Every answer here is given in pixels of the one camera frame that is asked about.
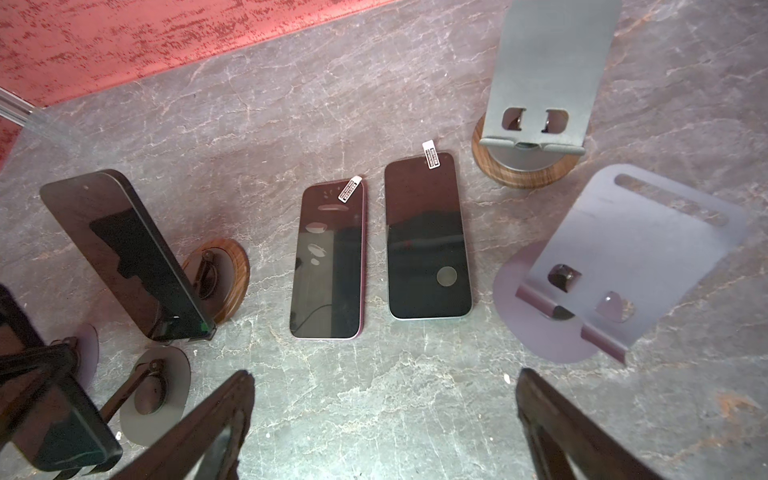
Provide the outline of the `purple phone with sticker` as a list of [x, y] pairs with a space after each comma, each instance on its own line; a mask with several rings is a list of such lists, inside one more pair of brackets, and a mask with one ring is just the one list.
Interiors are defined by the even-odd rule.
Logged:
[[367, 196], [363, 178], [305, 189], [289, 329], [309, 340], [349, 340], [363, 327]]

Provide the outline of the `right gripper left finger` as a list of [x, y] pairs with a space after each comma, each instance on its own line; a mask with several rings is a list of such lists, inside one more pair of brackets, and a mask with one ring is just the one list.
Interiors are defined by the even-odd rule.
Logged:
[[231, 375], [189, 415], [114, 475], [116, 479], [237, 479], [254, 407], [254, 377]]

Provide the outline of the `wooden base grey phone stand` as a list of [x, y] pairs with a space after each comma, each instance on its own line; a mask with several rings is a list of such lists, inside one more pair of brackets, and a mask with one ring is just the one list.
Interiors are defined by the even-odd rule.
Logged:
[[511, 3], [487, 109], [472, 135], [484, 174], [536, 189], [576, 166], [621, 11], [619, 1]]

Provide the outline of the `purple phone stand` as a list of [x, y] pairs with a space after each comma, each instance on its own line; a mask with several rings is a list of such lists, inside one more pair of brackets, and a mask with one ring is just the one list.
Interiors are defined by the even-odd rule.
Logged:
[[747, 235], [735, 205], [634, 165], [597, 172], [548, 241], [493, 284], [496, 312], [535, 355], [620, 363]]

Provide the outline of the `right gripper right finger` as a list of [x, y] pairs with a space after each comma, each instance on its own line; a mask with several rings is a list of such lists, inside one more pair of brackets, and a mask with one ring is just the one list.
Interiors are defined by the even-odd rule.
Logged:
[[535, 370], [521, 370], [515, 387], [518, 418], [539, 479], [658, 479]]

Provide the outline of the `light green phone with sticker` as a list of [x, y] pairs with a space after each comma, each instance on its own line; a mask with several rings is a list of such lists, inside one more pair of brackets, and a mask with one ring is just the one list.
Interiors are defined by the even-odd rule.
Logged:
[[389, 310], [398, 320], [460, 318], [473, 307], [453, 156], [432, 140], [384, 172]]

